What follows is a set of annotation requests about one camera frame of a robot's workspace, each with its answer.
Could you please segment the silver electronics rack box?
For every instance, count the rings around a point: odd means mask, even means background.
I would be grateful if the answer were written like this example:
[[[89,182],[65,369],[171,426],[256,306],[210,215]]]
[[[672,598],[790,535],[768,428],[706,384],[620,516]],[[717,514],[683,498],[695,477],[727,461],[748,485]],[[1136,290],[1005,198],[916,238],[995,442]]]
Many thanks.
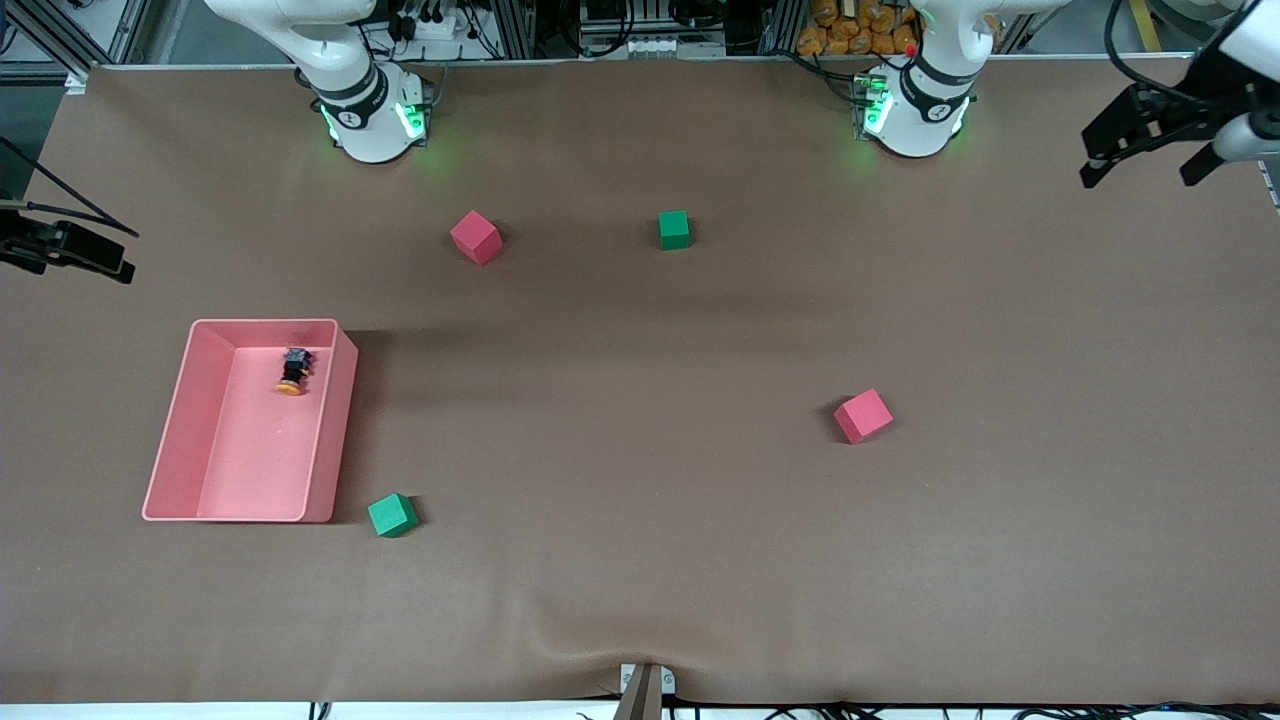
[[[576,54],[604,59],[724,55],[728,0],[564,0],[561,27]]]

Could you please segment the pink foam cube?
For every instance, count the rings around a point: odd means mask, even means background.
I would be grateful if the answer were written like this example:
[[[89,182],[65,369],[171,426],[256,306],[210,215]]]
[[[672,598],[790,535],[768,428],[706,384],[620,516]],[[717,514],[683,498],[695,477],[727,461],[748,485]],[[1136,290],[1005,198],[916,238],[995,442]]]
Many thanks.
[[[452,228],[454,246],[474,264],[485,266],[504,247],[497,225],[480,211],[466,213]]]
[[[859,445],[893,423],[884,398],[876,388],[869,388],[845,400],[833,413],[833,419],[850,445]]]

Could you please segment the pink plastic tray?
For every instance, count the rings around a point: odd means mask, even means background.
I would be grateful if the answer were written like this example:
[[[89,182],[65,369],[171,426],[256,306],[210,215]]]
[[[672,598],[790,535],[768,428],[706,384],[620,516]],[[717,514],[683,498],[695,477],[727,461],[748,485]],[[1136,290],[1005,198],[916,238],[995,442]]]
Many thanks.
[[[287,348],[314,355],[279,395]],[[201,319],[188,333],[141,509],[147,521],[325,523],[358,350],[333,319]]]

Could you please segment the brown table cover sheet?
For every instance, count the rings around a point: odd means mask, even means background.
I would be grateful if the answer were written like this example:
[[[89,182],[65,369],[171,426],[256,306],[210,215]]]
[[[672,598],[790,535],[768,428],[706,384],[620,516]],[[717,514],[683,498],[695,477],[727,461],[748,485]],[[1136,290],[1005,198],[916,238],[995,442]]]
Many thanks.
[[[703,702],[1280,702],[1280,214],[1253,165],[1185,187],[1185,145],[1083,188],[1121,87],[996,61],[904,161],[785,61],[461,67],[365,167],[289,70],[97,70],[42,160],[137,274],[0,270],[0,703],[584,697],[635,660]],[[142,518],[223,318],[356,343],[332,521]],[[893,423],[850,445],[869,388]]]

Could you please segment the orange capped black button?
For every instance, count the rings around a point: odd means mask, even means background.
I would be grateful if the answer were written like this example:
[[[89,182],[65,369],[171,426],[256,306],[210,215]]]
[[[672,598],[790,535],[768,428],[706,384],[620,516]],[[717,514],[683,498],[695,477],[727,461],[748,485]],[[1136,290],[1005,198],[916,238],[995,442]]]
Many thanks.
[[[285,396],[301,396],[306,392],[306,380],[312,374],[314,355],[307,348],[291,347],[282,356],[282,374],[275,391]]]

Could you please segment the white power strip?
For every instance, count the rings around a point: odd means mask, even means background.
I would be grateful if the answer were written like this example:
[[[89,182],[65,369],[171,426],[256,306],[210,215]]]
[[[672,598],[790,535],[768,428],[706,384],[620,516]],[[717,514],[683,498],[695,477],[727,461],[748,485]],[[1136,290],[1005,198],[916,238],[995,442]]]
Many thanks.
[[[396,42],[454,42],[466,35],[465,19],[456,5],[403,8],[388,20],[388,33]]]

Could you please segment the orange packaged snack pile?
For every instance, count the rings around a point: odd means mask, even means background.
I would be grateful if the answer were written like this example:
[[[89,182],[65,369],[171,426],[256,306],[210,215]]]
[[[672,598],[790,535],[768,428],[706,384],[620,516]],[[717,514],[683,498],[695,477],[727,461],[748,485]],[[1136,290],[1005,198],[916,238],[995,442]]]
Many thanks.
[[[801,56],[911,56],[922,18],[908,0],[806,0],[795,53]]]

